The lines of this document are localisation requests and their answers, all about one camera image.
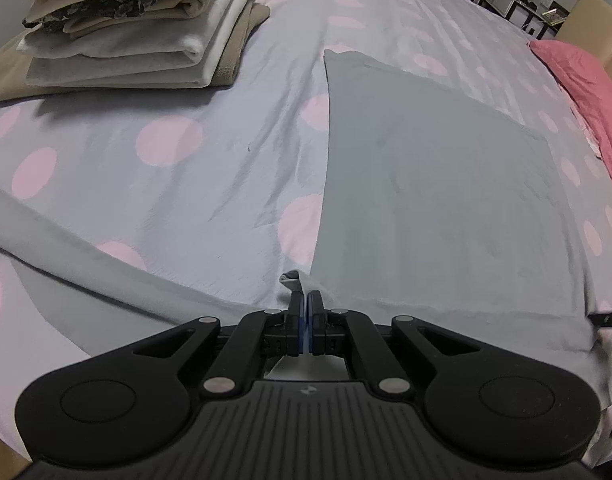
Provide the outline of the polka dot bed sheet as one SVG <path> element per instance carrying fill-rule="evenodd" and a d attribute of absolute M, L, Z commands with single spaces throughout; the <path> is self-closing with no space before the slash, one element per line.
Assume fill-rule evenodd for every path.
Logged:
<path fill-rule="evenodd" d="M 0 439 L 44 373 L 202 314 L 397 313 L 566 368 L 612 460 L 612 177 L 516 28 L 469 0 L 260 0 L 226 90 L 0 105 Z"/>

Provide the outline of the white bedside shelf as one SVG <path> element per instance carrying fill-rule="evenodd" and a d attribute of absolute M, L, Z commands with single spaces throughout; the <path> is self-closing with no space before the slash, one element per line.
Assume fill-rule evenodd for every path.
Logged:
<path fill-rule="evenodd" d="M 556 36 L 570 11 L 556 0 L 474 0 L 476 4 L 519 27 L 528 36 L 541 40 Z"/>

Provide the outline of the stack of folded clothes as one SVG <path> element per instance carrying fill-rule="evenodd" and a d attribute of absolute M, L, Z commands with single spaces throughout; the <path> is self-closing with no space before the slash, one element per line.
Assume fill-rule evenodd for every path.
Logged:
<path fill-rule="evenodd" d="M 229 87 L 257 0 L 29 0 L 0 48 L 0 102 L 80 89 Z"/>

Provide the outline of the beige headboard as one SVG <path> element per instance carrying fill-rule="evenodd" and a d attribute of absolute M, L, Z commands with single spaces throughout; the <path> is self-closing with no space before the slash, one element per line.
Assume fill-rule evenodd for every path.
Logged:
<path fill-rule="evenodd" d="M 556 40 L 572 44 L 606 65 L 612 60 L 612 6 L 604 0 L 577 0 L 556 33 Z"/>

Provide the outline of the grey-green garment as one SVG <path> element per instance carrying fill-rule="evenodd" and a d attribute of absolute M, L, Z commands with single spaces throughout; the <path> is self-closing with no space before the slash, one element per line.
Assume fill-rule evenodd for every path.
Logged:
<path fill-rule="evenodd" d="M 590 250 L 556 137 L 436 82 L 330 55 L 312 84 L 93 91 L 15 107 L 0 140 L 0 410 L 58 367 L 198 318 L 283 307 L 282 280 L 586 380 Z"/>

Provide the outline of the pink pillow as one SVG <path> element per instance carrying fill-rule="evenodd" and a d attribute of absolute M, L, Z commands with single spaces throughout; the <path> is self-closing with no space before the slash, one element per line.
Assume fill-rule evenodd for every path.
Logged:
<path fill-rule="evenodd" d="M 598 58 L 574 44 L 533 40 L 528 46 L 586 120 L 612 180 L 612 79 Z"/>

